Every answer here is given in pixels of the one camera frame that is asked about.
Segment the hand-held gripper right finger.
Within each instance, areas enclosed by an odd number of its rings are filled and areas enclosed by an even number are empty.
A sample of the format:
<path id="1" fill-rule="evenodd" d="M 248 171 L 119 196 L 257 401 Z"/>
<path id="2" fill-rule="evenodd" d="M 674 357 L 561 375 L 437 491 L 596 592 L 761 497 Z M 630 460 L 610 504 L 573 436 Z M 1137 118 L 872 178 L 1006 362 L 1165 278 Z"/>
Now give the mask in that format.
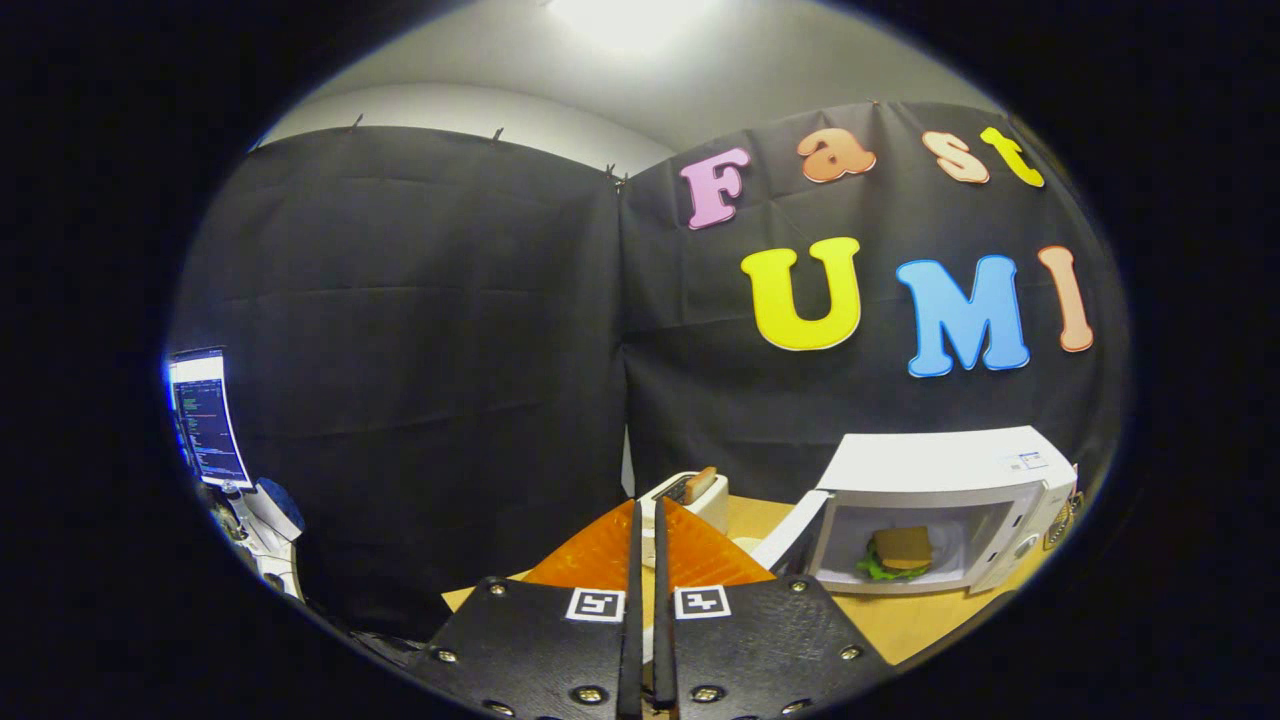
<path id="1" fill-rule="evenodd" d="M 675 719 L 814 719 L 891 678 L 814 577 L 765 570 L 672 498 L 654 591 L 653 697 Z"/>

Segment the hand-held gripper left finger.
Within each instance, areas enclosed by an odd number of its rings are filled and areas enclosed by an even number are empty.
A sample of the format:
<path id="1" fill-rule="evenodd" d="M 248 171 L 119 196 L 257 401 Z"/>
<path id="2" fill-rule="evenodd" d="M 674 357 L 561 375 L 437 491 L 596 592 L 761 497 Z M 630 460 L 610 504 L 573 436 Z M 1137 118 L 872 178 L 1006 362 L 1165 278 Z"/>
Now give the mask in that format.
<path id="1" fill-rule="evenodd" d="M 411 676 L 486 719 L 636 719 L 643 509 L 627 500 L 520 579 L 481 579 Z"/>

